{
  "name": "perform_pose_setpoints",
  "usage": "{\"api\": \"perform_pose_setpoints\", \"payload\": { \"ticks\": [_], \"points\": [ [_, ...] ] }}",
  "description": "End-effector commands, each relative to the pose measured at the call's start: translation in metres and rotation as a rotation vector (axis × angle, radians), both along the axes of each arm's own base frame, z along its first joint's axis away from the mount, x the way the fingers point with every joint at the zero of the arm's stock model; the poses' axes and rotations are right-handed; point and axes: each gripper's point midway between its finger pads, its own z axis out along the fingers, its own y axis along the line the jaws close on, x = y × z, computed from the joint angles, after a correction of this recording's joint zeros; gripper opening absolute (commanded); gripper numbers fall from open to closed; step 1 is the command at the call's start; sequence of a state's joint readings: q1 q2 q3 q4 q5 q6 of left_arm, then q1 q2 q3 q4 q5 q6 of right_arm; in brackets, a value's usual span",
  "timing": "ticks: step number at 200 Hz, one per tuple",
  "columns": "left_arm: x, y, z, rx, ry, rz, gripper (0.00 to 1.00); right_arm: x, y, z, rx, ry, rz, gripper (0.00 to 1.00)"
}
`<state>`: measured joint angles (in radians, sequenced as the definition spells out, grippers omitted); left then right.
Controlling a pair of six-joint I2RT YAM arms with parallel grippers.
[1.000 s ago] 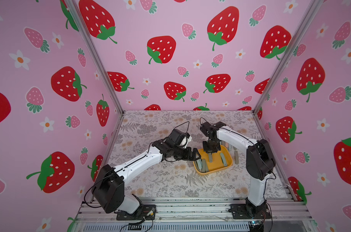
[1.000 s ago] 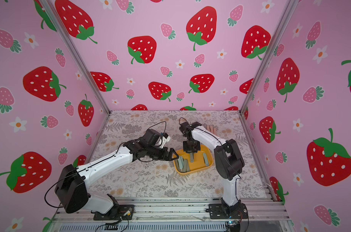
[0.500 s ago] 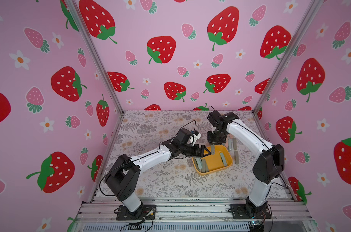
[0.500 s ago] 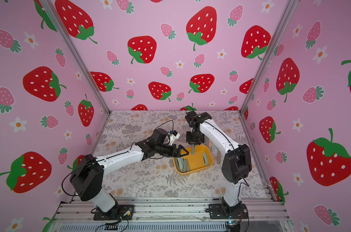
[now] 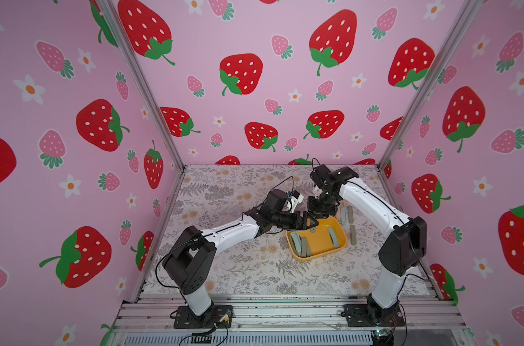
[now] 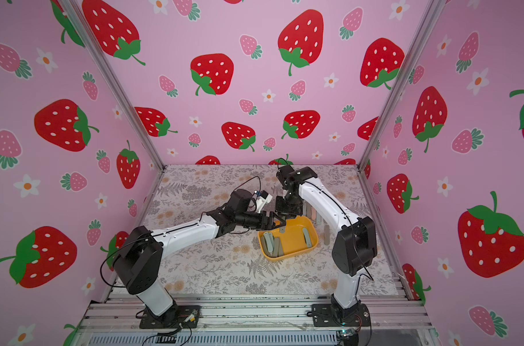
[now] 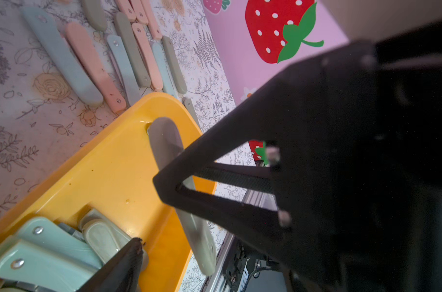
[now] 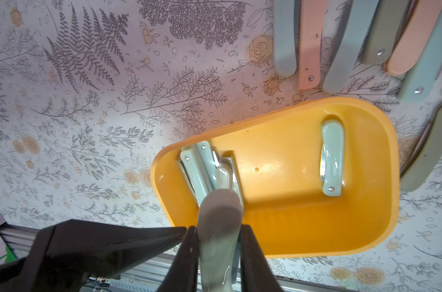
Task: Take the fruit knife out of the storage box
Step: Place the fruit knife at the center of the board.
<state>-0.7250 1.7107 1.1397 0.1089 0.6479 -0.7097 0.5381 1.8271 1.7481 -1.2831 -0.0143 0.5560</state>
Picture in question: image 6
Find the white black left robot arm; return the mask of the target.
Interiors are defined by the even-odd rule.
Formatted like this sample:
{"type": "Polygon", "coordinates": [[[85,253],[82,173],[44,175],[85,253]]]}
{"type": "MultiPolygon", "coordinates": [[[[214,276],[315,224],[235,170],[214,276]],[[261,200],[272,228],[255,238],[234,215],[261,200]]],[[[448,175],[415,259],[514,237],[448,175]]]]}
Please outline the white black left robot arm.
{"type": "Polygon", "coordinates": [[[114,254],[113,269],[127,292],[138,297],[146,313],[161,321],[177,318],[178,307],[158,279],[162,260],[168,255],[196,243],[217,239],[247,230],[272,231],[286,226],[286,220],[270,211],[236,211],[223,207],[203,213],[198,221],[190,221],[167,229],[150,231],[137,227],[114,254]]]}

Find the grey green folding knife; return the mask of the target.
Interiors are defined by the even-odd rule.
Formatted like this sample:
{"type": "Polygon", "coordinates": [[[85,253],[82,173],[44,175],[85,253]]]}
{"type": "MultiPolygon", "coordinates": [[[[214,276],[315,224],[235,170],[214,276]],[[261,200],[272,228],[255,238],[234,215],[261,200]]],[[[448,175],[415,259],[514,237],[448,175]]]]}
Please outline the grey green folding knife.
{"type": "Polygon", "coordinates": [[[324,245],[328,246],[331,243],[331,228],[328,224],[324,225],[324,245]]]}

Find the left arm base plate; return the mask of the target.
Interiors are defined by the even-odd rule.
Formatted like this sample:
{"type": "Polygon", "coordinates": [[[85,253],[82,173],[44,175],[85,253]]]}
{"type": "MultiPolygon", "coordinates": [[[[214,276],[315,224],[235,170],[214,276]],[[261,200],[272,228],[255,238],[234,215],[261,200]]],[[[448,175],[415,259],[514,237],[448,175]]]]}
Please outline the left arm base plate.
{"type": "Polygon", "coordinates": [[[142,330],[176,329],[180,326],[186,329],[196,329],[201,312],[200,306],[179,306],[174,304],[168,311],[156,316],[149,308],[143,312],[140,328],[142,330]]]}

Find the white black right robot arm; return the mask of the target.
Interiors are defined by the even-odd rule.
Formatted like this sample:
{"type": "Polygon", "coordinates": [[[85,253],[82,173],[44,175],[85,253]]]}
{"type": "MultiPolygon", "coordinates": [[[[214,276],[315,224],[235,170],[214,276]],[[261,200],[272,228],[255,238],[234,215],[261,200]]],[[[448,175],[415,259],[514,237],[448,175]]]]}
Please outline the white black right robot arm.
{"type": "Polygon", "coordinates": [[[338,285],[333,304],[347,310],[359,303],[360,277],[370,277],[367,268],[377,256],[377,234],[370,217],[361,218],[350,211],[324,186],[309,167],[279,167],[276,177],[282,184],[283,196],[276,199],[275,212],[285,219],[303,214],[303,206],[312,206],[335,232],[332,258],[338,268],[338,285]]]}

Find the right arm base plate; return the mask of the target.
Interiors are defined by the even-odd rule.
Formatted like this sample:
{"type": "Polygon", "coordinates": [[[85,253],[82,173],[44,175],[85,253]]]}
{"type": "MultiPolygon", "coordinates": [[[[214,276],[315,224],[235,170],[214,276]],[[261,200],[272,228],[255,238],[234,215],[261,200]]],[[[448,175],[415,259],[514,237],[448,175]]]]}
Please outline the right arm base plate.
{"type": "Polygon", "coordinates": [[[306,314],[315,327],[370,327],[371,316],[366,304],[358,302],[343,309],[339,304],[313,304],[306,314]]]}

